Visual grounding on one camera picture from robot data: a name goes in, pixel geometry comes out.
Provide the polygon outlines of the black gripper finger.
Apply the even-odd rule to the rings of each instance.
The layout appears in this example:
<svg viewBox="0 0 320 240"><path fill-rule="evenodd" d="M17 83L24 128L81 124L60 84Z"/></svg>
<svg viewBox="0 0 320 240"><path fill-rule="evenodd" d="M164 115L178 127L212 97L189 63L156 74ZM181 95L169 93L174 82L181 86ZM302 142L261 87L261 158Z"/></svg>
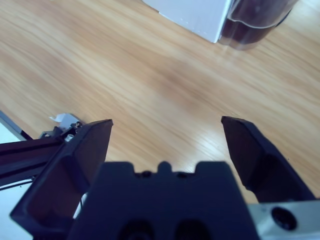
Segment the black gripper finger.
<svg viewBox="0 0 320 240"><path fill-rule="evenodd" d="M74 213L105 161L113 121L82 126L64 141L10 213L35 240L65 240Z"/></svg>
<svg viewBox="0 0 320 240"><path fill-rule="evenodd" d="M221 118L230 159L258 202L313 201L316 197L281 152L250 121Z"/></svg>

